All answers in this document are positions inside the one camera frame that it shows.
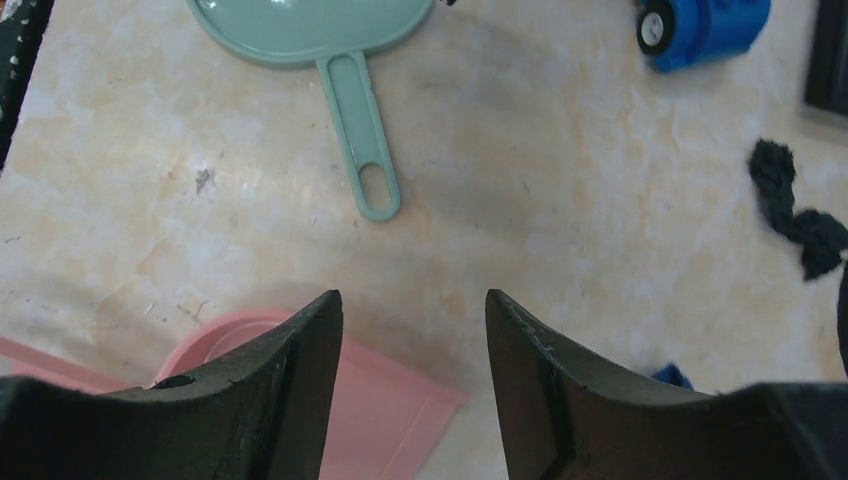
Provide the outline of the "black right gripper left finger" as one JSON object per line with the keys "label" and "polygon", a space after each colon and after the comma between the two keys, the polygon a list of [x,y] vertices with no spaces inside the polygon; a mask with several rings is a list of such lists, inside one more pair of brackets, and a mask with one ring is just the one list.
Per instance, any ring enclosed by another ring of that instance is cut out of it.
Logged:
{"label": "black right gripper left finger", "polygon": [[5,479],[315,479],[343,333],[329,290],[288,321],[151,388],[1,382]]}

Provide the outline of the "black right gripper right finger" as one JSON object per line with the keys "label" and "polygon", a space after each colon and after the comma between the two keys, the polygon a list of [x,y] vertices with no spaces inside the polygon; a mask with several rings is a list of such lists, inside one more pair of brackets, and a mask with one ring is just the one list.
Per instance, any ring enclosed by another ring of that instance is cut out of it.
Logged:
{"label": "black right gripper right finger", "polygon": [[628,370],[500,290],[486,335],[512,479],[843,479],[847,387],[760,383],[720,395]]}

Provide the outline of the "pink dustpan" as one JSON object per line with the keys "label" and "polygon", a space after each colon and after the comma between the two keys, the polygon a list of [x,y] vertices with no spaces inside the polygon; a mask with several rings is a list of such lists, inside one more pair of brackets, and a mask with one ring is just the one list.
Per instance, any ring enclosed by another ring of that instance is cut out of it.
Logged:
{"label": "pink dustpan", "polygon": [[[242,346],[295,314],[244,311],[204,325],[172,352],[153,386]],[[1,356],[11,364],[1,382],[23,376],[90,395],[135,388],[9,339],[1,342]],[[315,479],[414,478],[464,402],[461,393],[342,335]]]}

